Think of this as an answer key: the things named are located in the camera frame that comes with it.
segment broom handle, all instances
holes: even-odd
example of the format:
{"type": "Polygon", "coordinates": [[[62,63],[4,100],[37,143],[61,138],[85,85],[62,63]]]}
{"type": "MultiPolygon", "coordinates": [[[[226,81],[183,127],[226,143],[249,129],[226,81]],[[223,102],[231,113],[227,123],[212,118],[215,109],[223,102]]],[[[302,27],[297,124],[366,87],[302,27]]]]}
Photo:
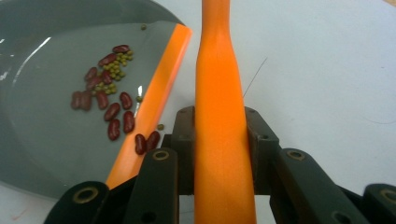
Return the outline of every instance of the broom handle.
{"type": "Polygon", "coordinates": [[[230,0],[203,0],[196,66],[195,223],[256,223],[230,0]]]}

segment white surface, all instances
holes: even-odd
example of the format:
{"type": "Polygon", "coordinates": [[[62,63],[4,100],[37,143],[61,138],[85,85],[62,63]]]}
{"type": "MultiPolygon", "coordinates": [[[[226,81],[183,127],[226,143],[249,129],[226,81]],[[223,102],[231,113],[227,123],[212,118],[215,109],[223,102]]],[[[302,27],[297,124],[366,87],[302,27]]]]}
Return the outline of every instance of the white surface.
{"type": "MultiPolygon", "coordinates": [[[[201,2],[157,2],[194,31],[163,113],[170,133],[176,112],[194,104],[201,2]]],[[[359,194],[370,183],[396,185],[396,7],[247,0],[232,2],[231,17],[246,106],[281,146],[310,153],[336,184],[359,194]]],[[[192,197],[182,203],[181,223],[191,223],[192,197]]],[[[268,202],[258,204],[259,223],[273,222],[268,202]]],[[[0,187],[2,224],[42,223],[52,205],[0,187]]]]}

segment bean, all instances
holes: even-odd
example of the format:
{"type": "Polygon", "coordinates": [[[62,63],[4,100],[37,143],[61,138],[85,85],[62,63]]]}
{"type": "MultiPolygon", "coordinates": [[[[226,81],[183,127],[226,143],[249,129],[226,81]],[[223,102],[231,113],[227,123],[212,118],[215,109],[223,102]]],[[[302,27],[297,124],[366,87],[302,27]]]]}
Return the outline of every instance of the bean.
{"type": "Polygon", "coordinates": [[[125,53],[127,51],[129,51],[129,46],[128,45],[118,45],[116,47],[113,48],[113,52],[115,53],[125,53]]]}
{"type": "Polygon", "coordinates": [[[88,80],[87,85],[85,85],[85,88],[87,89],[87,91],[91,91],[93,90],[93,88],[95,88],[96,85],[99,85],[99,83],[101,82],[102,82],[101,77],[93,77],[90,80],[88,80]]]}
{"type": "Polygon", "coordinates": [[[120,137],[120,120],[113,119],[108,124],[107,136],[111,141],[116,140],[120,137]]]}
{"type": "Polygon", "coordinates": [[[113,79],[111,78],[111,73],[108,71],[108,70],[104,70],[103,72],[102,72],[102,79],[103,79],[103,82],[105,83],[105,84],[110,84],[110,83],[112,83],[113,82],[113,79]]]}
{"type": "Polygon", "coordinates": [[[104,91],[98,91],[96,93],[96,100],[98,102],[99,109],[106,109],[108,106],[108,99],[104,91]]]}
{"type": "Polygon", "coordinates": [[[133,103],[132,102],[132,98],[127,92],[123,91],[120,94],[120,100],[121,100],[121,103],[122,103],[122,108],[130,109],[132,107],[132,103],[133,103]]]}
{"type": "Polygon", "coordinates": [[[141,96],[136,96],[136,101],[137,101],[138,103],[142,103],[142,102],[143,102],[143,97],[141,97],[141,96]]]}
{"type": "Polygon", "coordinates": [[[120,104],[119,103],[111,104],[105,113],[105,121],[110,121],[114,119],[119,114],[119,112],[120,112],[120,104]]]}
{"type": "Polygon", "coordinates": [[[146,139],[143,134],[139,133],[134,137],[135,148],[137,155],[143,155],[147,151],[146,139]]]}
{"type": "Polygon", "coordinates": [[[81,107],[81,91],[75,91],[72,94],[72,103],[70,104],[73,109],[79,109],[81,107]]]}
{"type": "Polygon", "coordinates": [[[125,133],[130,133],[134,130],[134,113],[130,110],[125,111],[123,115],[123,130],[125,133]]]}
{"type": "Polygon", "coordinates": [[[87,74],[85,75],[84,79],[86,81],[90,80],[91,78],[96,76],[97,72],[98,72],[98,69],[96,67],[90,68],[90,70],[88,70],[87,74]]]}
{"type": "Polygon", "coordinates": [[[157,131],[152,132],[149,137],[148,137],[148,141],[147,141],[147,149],[148,151],[155,149],[158,145],[158,143],[160,142],[160,134],[157,131]]]}
{"type": "Polygon", "coordinates": [[[117,54],[115,53],[110,53],[108,54],[105,58],[101,59],[98,63],[99,66],[104,66],[106,64],[112,63],[114,61],[116,61],[117,59],[117,54]]]}
{"type": "Polygon", "coordinates": [[[84,91],[81,94],[81,103],[80,103],[80,108],[82,108],[85,111],[88,111],[91,109],[91,104],[92,104],[92,96],[90,91],[84,91]]]}
{"type": "Polygon", "coordinates": [[[163,124],[158,124],[158,125],[157,125],[157,129],[158,129],[159,131],[162,131],[164,128],[165,128],[165,125],[163,125],[163,124]]]}

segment red kidney bean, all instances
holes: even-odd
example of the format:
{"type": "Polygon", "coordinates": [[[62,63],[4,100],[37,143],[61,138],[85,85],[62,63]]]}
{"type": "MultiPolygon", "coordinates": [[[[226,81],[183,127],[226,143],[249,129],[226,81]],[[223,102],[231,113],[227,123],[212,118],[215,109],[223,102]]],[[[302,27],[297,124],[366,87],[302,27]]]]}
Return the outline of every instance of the red kidney bean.
{"type": "Polygon", "coordinates": [[[108,106],[108,99],[104,91],[99,91],[96,93],[96,100],[98,102],[99,109],[106,109],[108,106]]]}
{"type": "Polygon", "coordinates": [[[72,94],[72,103],[70,104],[73,109],[79,109],[81,107],[81,91],[75,91],[72,94]]]}
{"type": "Polygon", "coordinates": [[[108,85],[108,84],[113,82],[113,79],[111,78],[110,74],[111,73],[108,70],[104,70],[102,72],[102,79],[103,79],[103,82],[105,82],[106,85],[108,85]]]}
{"type": "Polygon", "coordinates": [[[113,48],[113,52],[115,53],[125,53],[128,50],[130,50],[128,45],[118,45],[113,48]]]}
{"type": "Polygon", "coordinates": [[[91,78],[95,77],[96,74],[98,73],[98,69],[96,67],[92,67],[90,68],[90,70],[88,70],[87,74],[85,75],[84,79],[86,81],[90,80],[91,78]]]}
{"type": "Polygon", "coordinates": [[[111,53],[108,54],[105,58],[101,59],[98,65],[102,67],[103,65],[116,61],[116,59],[117,59],[117,54],[111,53]]]}
{"type": "Polygon", "coordinates": [[[143,155],[147,151],[146,139],[143,134],[139,133],[134,137],[134,151],[137,155],[143,155]]]}
{"type": "Polygon", "coordinates": [[[158,133],[157,131],[152,132],[149,137],[148,137],[148,141],[147,141],[147,148],[148,151],[155,149],[158,145],[158,143],[160,142],[160,133],[158,133]]]}
{"type": "Polygon", "coordinates": [[[107,136],[111,141],[116,140],[120,137],[120,120],[113,119],[108,124],[107,136]]]}
{"type": "Polygon", "coordinates": [[[132,98],[127,92],[123,91],[120,94],[120,100],[122,103],[122,108],[130,109],[132,107],[132,98]]]}
{"type": "Polygon", "coordinates": [[[119,103],[111,104],[105,113],[105,121],[114,119],[119,114],[119,112],[120,112],[120,104],[119,103]]]}
{"type": "Polygon", "coordinates": [[[134,130],[134,113],[130,110],[125,111],[123,115],[123,130],[125,133],[130,133],[134,130]]]}
{"type": "Polygon", "coordinates": [[[91,78],[90,80],[87,81],[87,85],[85,85],[85,88],[87,89],[87,91],[91,91],[101,81],[102,81],[101,77],[93,77],[93,78],[91,78]]]}
{"type": "Polygon", "coordinates": [[[90,110],[91,109],[91,103],[92,103],[92,96],[91,93],[89,91],[84,91],[81,94],[81,103],[80,103],[80,108],[82,108],[83,110],[90,110]]]}

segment orange handle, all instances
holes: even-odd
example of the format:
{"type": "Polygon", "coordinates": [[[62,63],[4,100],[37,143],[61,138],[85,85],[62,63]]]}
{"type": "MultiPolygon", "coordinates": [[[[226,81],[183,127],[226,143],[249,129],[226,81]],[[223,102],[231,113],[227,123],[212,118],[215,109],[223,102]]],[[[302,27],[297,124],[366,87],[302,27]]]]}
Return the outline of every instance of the orange handle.
{"type": "Polygon", "coordinates": [[[195,223],[256,223],[230,0],[203,0],[196,67],[195,223]]]}
{"type": "Polygon", "coordinates": [[[155,130],[190,38],[191,29],[176,24],[148,86],[144,101],[137,112],[134,131],[125,137],[119,155],[108,175],[106,183],[110,189],[114,189],[139,173],[144,156],[135,153],[134,137],[141,133],[147,138],[155,130]]]}

